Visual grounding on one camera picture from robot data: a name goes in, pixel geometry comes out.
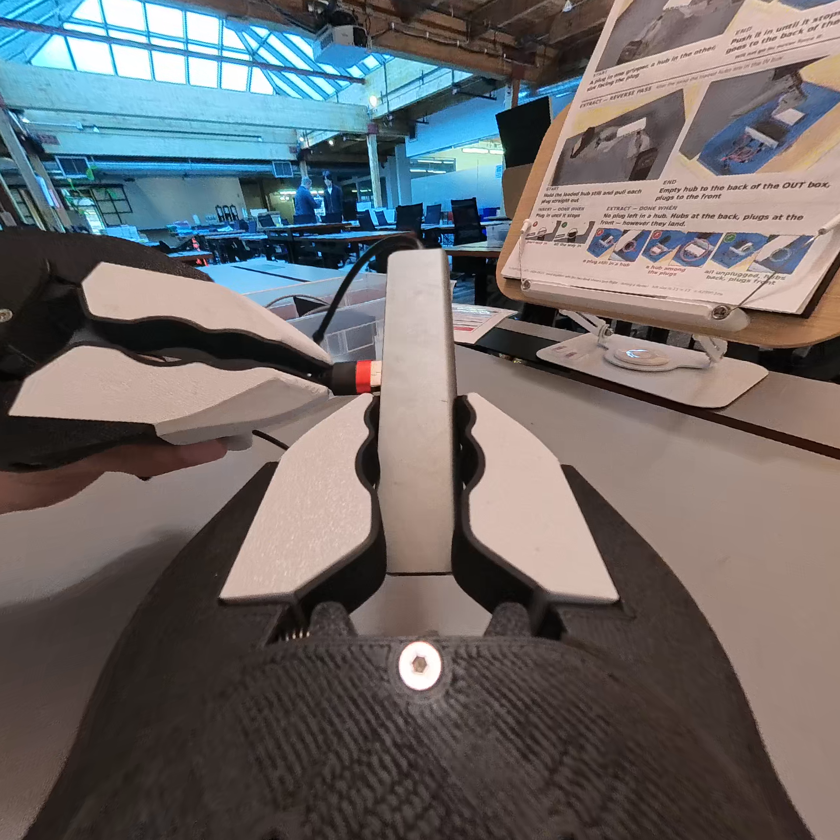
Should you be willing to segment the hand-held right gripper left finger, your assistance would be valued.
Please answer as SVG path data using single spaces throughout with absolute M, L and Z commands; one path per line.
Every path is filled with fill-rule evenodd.
M 375 535 L 357 470 L 371 437 L 365 393 L 309 429 L 280 459 L 219 593 L 224 604 L 303 598 Z

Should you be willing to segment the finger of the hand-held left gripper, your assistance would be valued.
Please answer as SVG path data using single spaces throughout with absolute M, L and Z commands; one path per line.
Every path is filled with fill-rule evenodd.
M 210 280 L 100 263 L 80 284 L 97 336 L 121 350 L 316 380 L 327 351 L 252 300 Z
M 92 452 L 159 439 L 236 438 L 296 419 L 329 399 L 329 353 L 290 348 L 288 360 L 152 361 L 71 344 L 7 393 L 9 452 Z

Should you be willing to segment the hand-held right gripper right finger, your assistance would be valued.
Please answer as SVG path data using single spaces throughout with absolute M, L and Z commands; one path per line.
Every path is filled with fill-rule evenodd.
M 612 606 L 613 578 L 561 463 L 477 393 L 456 398 L 455 580 L 483 607 Z

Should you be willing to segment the clear plastic bin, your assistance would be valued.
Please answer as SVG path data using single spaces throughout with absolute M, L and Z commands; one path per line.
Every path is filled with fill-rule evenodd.
M 310 282 L 289 282 L 255 292 L 250 298 L 311 338 L 342 280 L 341 276 L 335 276 Z M 333 361 L 378 361 L 382 358 L 385 291 L 386 275 L 364 272 L 353 280 L 322 342 Z

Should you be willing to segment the grey usb hub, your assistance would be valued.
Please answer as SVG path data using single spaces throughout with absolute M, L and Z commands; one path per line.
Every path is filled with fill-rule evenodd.
M 387 263 L 377 496 L 390 574 L 448 574 L 455 531 L 455 343 L 441 249 Z

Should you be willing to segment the person's left hand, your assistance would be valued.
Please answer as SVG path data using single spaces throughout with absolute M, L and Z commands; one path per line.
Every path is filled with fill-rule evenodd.
M 53 469 L 1 473 L 1 513 L 49 508 L 73 498 L 108 473 L 148 480 L 226 456 L 223 440 L 189 445 L 129 444 Z

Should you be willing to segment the long wooden table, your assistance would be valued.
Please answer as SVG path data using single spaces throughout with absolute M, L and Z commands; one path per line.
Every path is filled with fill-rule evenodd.
M 340 268 L 363 249 L 389 238 L 419 238 L 418 229 L 372 230 L 349 224 L 292 224 L 268 228 L 263 256 L 268 261 L 286 261 L 292 265 Z

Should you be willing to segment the white sheet red label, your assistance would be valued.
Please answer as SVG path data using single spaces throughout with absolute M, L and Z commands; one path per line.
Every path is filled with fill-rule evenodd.
M 473 345 L 489 331 L 518 314 L 517 310 L 453 303 L 451 307 L 455 344 Z

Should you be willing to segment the group of black office chairs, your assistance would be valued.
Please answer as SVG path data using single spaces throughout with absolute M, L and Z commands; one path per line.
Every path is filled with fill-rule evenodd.
M 454 200 L 451 214 L 454 229 L 451 231 L 453 245 L 470 245 L 485 242 L 487 235 L 481 225 L 475 198 Z M 414 233 L 422 239 L 427 249 L 441 249 L 441 234 L 433 230 L 423 230 L 424 209 L 422 204 L 400 205 L 395 211 L 395 228 Z M 452 257 L 450 269 L 457 278 L 476 277 L 487 263 L 478 258 Z

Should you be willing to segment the skylight window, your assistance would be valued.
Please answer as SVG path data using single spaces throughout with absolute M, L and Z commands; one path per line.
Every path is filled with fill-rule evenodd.
M 326 101 L 392 61 L 319 62 L 315 42 L 173 3 L 1 2 L 2 59 L 32 67 Z

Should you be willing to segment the white ceiling projector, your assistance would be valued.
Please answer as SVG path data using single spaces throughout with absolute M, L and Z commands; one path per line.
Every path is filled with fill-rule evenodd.
M 331 67 L 350 68 L 368 56 L 370 38 L 357 24 L 327 25 L 316 33 L 313 60 Z

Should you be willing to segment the instruction sheet on wooden stand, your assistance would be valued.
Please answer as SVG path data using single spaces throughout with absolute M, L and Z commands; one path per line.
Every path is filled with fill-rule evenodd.
M 538 359 L 691 407 L 766 378 L 731 344 L 838 337 L 838 140 L 812 106 L 749 112 L 726 82 L 632 94 L 552 121 L 501 251 L 507 297 L 582 332 Z

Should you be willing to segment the black monitor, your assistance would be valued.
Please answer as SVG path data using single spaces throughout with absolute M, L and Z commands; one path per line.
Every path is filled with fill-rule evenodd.
M 541 97 L 496 114 L 505 167 L 532 165 L 552 123 L 550 97 Z

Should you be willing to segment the printed instruction sheet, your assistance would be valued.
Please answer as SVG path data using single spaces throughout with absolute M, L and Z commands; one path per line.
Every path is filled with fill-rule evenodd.
M 615 2 L 501 274 L 804 317 L 838 110 L 839 2 Z

